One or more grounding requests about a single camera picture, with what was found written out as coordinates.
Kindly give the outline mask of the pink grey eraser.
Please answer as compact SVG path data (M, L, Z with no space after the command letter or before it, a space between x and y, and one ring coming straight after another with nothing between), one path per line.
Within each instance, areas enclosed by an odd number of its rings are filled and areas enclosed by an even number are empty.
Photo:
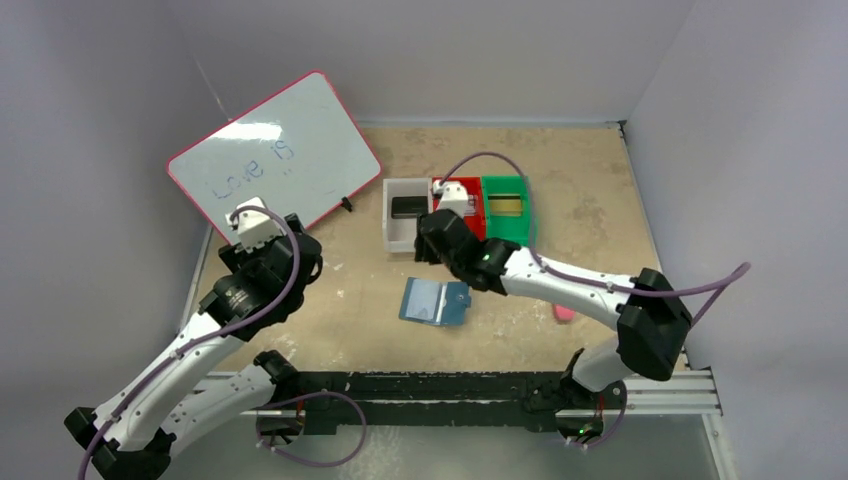
M567 324L574 320L575 312L562 305L554 304L552 306L553 318L559 324Z

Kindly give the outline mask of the red plastic bin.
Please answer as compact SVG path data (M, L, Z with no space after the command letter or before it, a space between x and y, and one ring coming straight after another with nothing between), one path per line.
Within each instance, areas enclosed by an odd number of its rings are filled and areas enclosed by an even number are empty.
M468 200L463 212L463 220L480 240L486 238L486 215L483 202L482 181L480 177L452 177L450 182L463 186Z

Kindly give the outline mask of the blue card holder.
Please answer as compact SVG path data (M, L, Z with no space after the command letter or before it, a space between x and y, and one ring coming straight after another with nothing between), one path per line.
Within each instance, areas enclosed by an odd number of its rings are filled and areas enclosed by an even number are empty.
M405 285L398 318L437 327L461 326L471 307L470 291L463 282L410 277Z

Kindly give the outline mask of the pink framed whiteboard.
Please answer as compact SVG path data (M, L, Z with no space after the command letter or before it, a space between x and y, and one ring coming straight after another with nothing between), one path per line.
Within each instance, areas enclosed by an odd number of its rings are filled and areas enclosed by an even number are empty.
M259 198L310 227L377 178L382 165L328 77L312 71L167 163L184 194L229 243L228 220Z

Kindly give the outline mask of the black card in white bin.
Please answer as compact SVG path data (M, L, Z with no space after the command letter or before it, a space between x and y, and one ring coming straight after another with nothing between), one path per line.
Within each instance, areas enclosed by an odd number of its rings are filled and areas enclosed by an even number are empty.
M395 196L390 201L392 219L415 219L427 214L429 203L426 196Z

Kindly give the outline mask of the gold card in green bin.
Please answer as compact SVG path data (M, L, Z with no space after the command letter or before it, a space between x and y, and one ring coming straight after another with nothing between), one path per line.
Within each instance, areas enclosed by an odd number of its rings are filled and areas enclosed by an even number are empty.
M518 194L494 194L487 197L489 215L493 217L515 217L524 215L525 201Z

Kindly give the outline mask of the white plastic bin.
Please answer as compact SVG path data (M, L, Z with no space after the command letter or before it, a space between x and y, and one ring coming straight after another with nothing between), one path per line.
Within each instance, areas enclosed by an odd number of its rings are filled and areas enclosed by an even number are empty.
M427 204L424 212L432 207L432 181L428 177L420 178L386 178L382 184L382 231L383 244L391 254L413 253L416 239L416 215L409 218L396 218L393 212L393 202L398 198L424 197Z

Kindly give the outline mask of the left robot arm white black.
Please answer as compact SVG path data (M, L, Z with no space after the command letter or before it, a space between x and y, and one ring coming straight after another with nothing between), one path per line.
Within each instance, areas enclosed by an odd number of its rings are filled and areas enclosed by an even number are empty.
M194 387L261 330L285 322L321 274L321 244L296 214L262 206L230 216L239 241L219 252L228 274L199 302L176 338L126 387L97 407L78 407L64 425L85 453L77 471L104 479L158 479L190 443L228 418L271 399L277 360L233 383Z

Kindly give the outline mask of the green plastic bin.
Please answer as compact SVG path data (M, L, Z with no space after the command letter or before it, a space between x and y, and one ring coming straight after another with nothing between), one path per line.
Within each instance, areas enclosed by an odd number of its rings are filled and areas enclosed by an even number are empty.
M482 176L481 181L486 215L486 238L500 238L521 246L528 246L528 232L531 228L531 207L529 205L528 190L524 179L520 176L489 175ZM486 201L489 195L494 194L520 195L525 201L524 215L519 218L490 216Z

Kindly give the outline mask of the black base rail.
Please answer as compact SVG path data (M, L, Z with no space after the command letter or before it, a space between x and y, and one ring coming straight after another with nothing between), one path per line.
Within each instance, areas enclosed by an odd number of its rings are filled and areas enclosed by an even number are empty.
M596 436L602 413L623 406L626 393L621 381L586 393L558 371L301 371L276 385L268 405L295 412L308 435L367 424Z

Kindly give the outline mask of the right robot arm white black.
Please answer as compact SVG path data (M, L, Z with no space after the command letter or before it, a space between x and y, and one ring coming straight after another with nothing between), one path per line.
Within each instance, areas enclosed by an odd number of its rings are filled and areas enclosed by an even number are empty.
M500 238L479 239L453 211L420 216L419 239L451 274L474 290L562 305L611 329L615 336L574 353L563 390L589 395L631 375L669 380L693 323L660 272L635 277L553 261Z

